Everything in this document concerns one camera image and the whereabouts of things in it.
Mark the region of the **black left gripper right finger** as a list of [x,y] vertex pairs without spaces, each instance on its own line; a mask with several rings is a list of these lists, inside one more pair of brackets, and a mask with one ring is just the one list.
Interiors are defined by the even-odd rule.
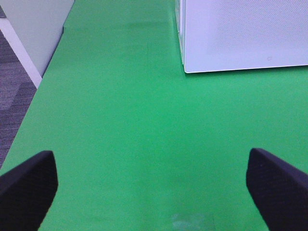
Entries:
[[253,148],[246,186],[270,231],[308,229],[308,175],[272,153]]

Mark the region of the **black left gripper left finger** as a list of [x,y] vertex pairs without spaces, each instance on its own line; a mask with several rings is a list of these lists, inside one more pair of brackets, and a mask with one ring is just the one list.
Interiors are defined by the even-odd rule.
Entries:
[[37,231],[58,189],[52,151],[42,151],[0,177],[0,229]]

